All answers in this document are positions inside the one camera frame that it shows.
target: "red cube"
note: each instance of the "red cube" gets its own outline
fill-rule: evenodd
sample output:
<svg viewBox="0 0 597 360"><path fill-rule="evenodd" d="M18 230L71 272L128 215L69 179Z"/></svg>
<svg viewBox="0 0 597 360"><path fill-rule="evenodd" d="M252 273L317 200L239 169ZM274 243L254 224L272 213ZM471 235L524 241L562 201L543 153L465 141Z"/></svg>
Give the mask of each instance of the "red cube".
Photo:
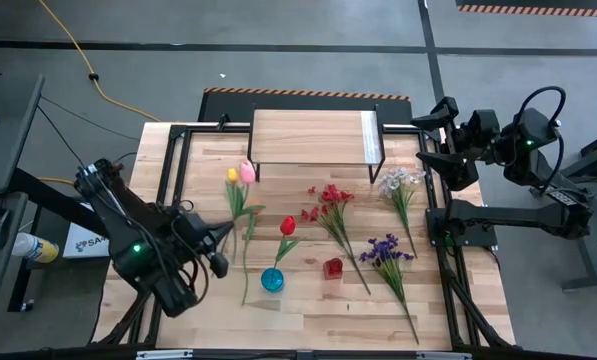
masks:
<svg viewBox="0 0 597 360"><path fill-rule="evenodd" d="M333 258L322 264L322 270L325 273L325 280L342 278L342 260Z"/></svg>

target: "small glass vase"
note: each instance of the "small glass vase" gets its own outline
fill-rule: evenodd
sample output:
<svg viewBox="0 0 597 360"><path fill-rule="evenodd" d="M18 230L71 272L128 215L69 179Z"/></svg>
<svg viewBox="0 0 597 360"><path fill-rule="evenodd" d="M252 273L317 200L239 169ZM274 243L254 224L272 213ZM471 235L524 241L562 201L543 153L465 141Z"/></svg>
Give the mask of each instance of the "small glass vase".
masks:
<svg viewBox="0 0 597 360"><path fill-rule="evenodd" d="M285 286L285 277L282 275L282 271L268 268L262 273L260 282L267 291L277 293Z"/></svg>

